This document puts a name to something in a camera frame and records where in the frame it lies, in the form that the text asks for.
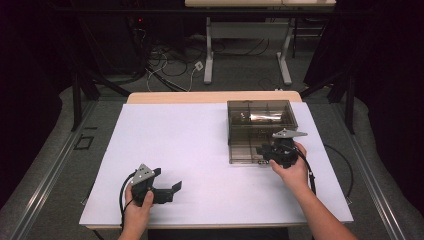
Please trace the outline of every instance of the transparent plastic box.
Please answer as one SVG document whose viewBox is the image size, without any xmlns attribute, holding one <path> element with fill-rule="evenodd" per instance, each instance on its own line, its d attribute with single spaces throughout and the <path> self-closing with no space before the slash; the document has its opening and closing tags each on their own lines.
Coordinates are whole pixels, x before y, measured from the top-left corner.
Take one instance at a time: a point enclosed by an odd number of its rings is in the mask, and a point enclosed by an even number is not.
<svg viewBox="0 0 424 240">
<path fill-rule="evenodd" d="M 260 163 L 273 133 L 298 127 L 288 100 L 228 101 L 227 109 L 230 163 Z"/>
</svg>

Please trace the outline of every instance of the white tabletop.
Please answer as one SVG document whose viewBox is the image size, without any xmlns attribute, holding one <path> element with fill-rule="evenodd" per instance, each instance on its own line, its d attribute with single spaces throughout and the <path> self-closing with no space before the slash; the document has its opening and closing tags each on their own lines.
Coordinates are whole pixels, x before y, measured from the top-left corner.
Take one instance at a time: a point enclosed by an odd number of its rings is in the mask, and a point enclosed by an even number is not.
<svg viewBox="0 0 424 240">
<path fill-rule="evenodd" d="M 335 0 L 185 0 L 187 7 L 319 7 Z"/>
<path fill-rule="evenodd" d="M 353 221 L 305 103 L 291 103 L 308 150 L 317 195 L 342 222 Z M 269 166 L 231 165 L 225 103 L 125 104 L 80 224 L 118 228 L 119 191 L 141 163 L 162 168 L 154 187 L 182 181 L 172 203 L 157 204 L 149 228 L 262 227 L 305 224 L 291 192 Z"/>
</svg>

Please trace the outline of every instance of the table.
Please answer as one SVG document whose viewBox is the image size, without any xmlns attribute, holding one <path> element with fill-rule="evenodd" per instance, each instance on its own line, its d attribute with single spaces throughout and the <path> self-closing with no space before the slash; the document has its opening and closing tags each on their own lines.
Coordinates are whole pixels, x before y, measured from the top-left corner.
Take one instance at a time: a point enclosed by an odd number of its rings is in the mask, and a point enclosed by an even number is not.
<svg viewBox="0 0 424 240">
<path fill-rule="evenodd" d="M 80 224 L 119 228 L 118 196 L 141 163 L 162 168 L 156 188 L 182 180 L 172 203 L 152 208 L 150 229 L 306 224 L 294 196 L 268 165 L 229 164 L 227 100 L 291 101 L 308 149 L 317 195 L 342 222 L 353 221 L 312 116 L 296 92 L 134 93 L 116 124 Z"/>
<path fill-rule="evenodd" d="M 228 8 L 228 7 L 282 7 L 282 8 L 323 8 L 333 7 L 335 0 L 185 0 L 187 7 Z M 206 17 L 206 64 L 204 83 L 212 83 L 213 51 L 212 38 L 267 38 L 284 39 L 281 52 L 277 52 L 283 82 L 291 85 L 286 63 L 293 27 L 291 19 L 284 22 L 211 22 Z"/>
</svg>

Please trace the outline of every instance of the human hand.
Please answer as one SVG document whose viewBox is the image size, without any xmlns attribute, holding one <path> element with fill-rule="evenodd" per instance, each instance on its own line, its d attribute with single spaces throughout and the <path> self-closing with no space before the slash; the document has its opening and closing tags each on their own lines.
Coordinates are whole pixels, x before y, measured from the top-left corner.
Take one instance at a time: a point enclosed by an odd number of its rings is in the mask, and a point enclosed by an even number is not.
<svg viewBox="0 0 424 240">
<path fill-rule="evenodd" d="M 306 157 L 306 149 L 302 144 L 295 142 L 294 143 L 299 151 Z M 284 169 L 274 160 L 270 160 L 272 170 L 277 173 L 286 186 L 296 194 L 296 192 L 304 190 L 305 187 L 309 189 L 308 186 L 308 168 L 305 161 L 299 156 L 296 163 L 291 167 Z"/>
<path fill-rule="evenodd" d="M 149 222 L 150 208 L 153 207 L 152 191 L 147 192 L 143 205 L 139 207 L 132 201 L 131 189 L 131 184 L 128 184 L 125 189 L 125 205 L 127 207 L 125 209 L 124 231 L 119 237 L 120 240 L 139 240 Z"/>
</svg>

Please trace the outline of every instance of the black curtain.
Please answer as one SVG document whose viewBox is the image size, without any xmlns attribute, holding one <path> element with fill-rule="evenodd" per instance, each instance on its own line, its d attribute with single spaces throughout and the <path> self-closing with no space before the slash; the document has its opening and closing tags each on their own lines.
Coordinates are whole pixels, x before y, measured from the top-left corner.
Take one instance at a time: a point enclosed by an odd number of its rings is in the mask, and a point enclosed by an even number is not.
<svg viewBox="0 0 424 240">
<path fill-rule="evenodd" d="M 369 109 L 377 151 L 405 197 L 424 215 L 424 18 L 419 1 L 356 1 L 341 10 L 370 10 L 374 16 L 331 19 L 304 79 L 310 86 L 336 72 L 330 100 L 340 100 L 347 74 L 355 96 Z"/>
<path fill-rule="evenodd" d="M 0 4 L 0 207 L 55 126 L 58 93 L 71 84 L 39 9 L 36 1 Z"/>
</svg>

